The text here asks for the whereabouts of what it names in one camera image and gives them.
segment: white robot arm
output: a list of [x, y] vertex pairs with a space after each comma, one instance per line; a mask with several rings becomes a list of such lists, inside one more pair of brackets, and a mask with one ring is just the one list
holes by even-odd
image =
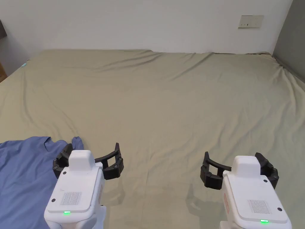
[[[45, 209], [45, 221], [50, 229], [102, 229], [106, 207], [99, 203], [105, 180], [119, 177], [124, 168], [119, 144], [97, 159], [89, 150], [72, 151], [71, 147], [67, 145], [54, 160], [58, 181]], [[108, 166], [112, 157], [116, 163]]]
[[[209, 165], [218, 168], [217, 175], [209, 172]], [[221, 221], [220, 229], [292, 228], [274, 191], [277, 170], [261, 154], [237, 156], [228, 167], [212, 161], [206, 152], [200, 177], [206, 187], [222, 190], [228, 221]]]

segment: electrical socket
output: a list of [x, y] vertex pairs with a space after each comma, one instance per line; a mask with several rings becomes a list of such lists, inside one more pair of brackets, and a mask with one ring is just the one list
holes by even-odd
[[243, 15], [240, 18], [238, 28], [260, 28], [263, 19], [263, 15]]

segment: white plastic housing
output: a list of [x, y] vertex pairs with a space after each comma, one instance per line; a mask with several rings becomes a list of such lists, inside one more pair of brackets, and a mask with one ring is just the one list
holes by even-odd
[[45, 209], [45, 220], [51, 229], [91, 229], [103, 221], [106, 210], [99, 205], [105, 186], [102, 169], [102, 163], [95, 163], [91, 151], [71, 152], [69, 167], [61, 172]]
[[292, 228], [270, 181], [260, 175], [256, 157], [235, 157], [232, 172], [223, 173], [221, 189], [228, 218], [228, 222], [221, 222], [221, 229]]

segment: bed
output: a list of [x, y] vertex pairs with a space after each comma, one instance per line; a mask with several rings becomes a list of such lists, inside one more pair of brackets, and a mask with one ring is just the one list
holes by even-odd
[[80, 136], [95, 157], [120, 143], [106, 229], [218, 228], [220, 192], [199, 177], [205, 151], [226, 165], [262, 153], [302, 228], [304, 121], [305, 84], [268, 54], [47, 50], [0, 83], [0, 142]]

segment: wooden furniture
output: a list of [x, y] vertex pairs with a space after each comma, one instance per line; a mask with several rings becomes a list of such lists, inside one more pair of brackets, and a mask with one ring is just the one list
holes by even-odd
[[0, 63], [0, 83], [7, 78], [7, 75]]
[[[6, 37], [7, 34], [5, 32], [5, 29], [2, 25], [2, 22], [0, 21], [0, 39]], [[4, 68], [3, 66], [1, 65], [1, 62], [0, 62], [0, 83], [7, 77], [5, 71], [4, 71]]]

